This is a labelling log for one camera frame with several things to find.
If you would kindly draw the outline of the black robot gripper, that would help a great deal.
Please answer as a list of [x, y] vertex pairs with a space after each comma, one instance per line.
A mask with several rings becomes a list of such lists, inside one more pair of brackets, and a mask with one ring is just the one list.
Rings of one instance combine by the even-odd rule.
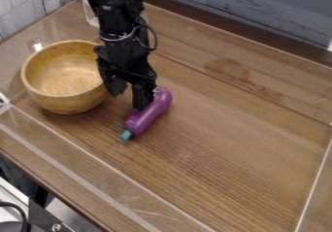
[[154, 100], [157, 73], [149, 64], [149, 53], [154, 50], [147, 33], [123, 35], [99, 34], [102, 46], [93, 48], [97, 68], [107, 92], [113, 96], [123, 93], [131, 85], [131, 107], [142, 111]]

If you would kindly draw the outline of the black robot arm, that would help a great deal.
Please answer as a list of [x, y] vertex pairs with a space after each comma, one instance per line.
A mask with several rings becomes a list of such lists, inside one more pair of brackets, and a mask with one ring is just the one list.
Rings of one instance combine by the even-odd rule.
[[141, 16], [142, 0], [86, 0], [98, 21], [102, 46], [94, 47], [97, 68], [113, 96], [131, 89], [131, 107], [143, 110], [153, 102], [157, 73], [147, 62], [157, 46], [149, 44], [153, 32]]

